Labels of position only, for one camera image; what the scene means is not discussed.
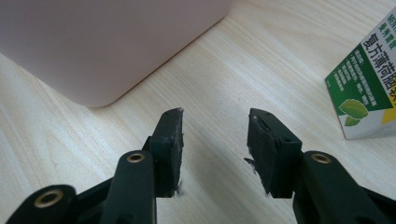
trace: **wooden table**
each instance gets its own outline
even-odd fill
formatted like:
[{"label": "wooden table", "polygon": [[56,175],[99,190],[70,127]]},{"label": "wooden table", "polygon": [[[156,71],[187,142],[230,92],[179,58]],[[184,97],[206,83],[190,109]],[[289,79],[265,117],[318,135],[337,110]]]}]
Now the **wooden table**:
[{"label": "wooden table", "polygon": [[34,191],[78,193],[141,149],[162,112],[184,107],[182,194],[159,223],[295,223],[265,195],[248,154],[248,112],[268,110],[356,181],[395,198],[396,136],[346,140],[324,78],[396,1],[235,0],[226,18],[117,102],[76,105],[0,55],[0,222]]}]

